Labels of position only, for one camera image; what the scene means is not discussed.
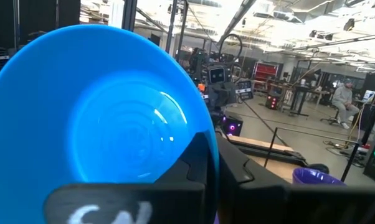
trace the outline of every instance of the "black box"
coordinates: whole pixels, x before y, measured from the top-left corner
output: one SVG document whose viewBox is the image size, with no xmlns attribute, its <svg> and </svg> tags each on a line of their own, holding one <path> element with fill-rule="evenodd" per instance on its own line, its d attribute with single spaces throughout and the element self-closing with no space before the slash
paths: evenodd
<svg viewBox="0 0 375 224">
<path fill-rule="evenodd" d="M 222 119 L 222 128 L 228 135 L 240 136 L 243 127 L 243 119 L 233 112 L 225 112 Z"/>
<path fill-rule="evenodd" d="M 274 93 L 268 93 L 265 107 L 271 110 L 277 110 L 280 101 L 280 95 Z"/>
</svg>

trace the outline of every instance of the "orange light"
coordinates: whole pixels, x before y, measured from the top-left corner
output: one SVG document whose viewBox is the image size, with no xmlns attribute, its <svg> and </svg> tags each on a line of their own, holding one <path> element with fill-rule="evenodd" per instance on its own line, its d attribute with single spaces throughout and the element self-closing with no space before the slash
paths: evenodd
<svg viewBox="0 0 375 224">
<path fill-rule="evenodd" d="M 198 84 L 197 87 L 200 91 L 204 91 L 206 89 L 206 86 L 204 84 Z"/>
</svg>

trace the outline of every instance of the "computer screen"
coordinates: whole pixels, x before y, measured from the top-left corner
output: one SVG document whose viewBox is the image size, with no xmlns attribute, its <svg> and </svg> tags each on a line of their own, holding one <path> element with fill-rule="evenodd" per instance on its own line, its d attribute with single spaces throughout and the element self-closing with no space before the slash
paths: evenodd
<svg viewBox="0 0 375 224">
<path fill-rule="evenodd" d="M 366 92 L 363 95 L 363 100 L 368 100 L 370 97 L 372 97 L 375 94 L 375 91 L 366 90 Z"/>
</svg>

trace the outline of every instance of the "chair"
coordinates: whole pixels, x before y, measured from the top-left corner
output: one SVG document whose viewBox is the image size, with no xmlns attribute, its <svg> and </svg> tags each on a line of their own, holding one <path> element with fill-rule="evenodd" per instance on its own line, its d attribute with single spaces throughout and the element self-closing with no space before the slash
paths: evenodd
<svg viewBox="0 0 375 224">
<path fill-rule="evenodd" d="M 321 118 L 320 121 L 327 121 L 330 125 L 337 123 L 338 124 L 338 114 L 339 110 L 335 105 L 330 105 L 333 109 L 336 110 L 336 115 L 334 117 L 330 116 L 329 118 Z"/>
</svg>

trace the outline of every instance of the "person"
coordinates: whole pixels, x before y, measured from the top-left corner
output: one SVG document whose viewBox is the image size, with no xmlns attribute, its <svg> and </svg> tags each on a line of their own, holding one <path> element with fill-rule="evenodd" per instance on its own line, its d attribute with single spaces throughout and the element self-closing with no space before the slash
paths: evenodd
<svg viewBox="0 0 375 224">
<path fill-rule="evenodd" d="M 359 113 L 359 109 L 352 105 L 352 81 L 347 79 L 341 87 L 338 87 L 333 95 L 332 104 L 338 108 L 338 123 L 345 129 L 349 129 L 348 118 Z"/>
</svg>

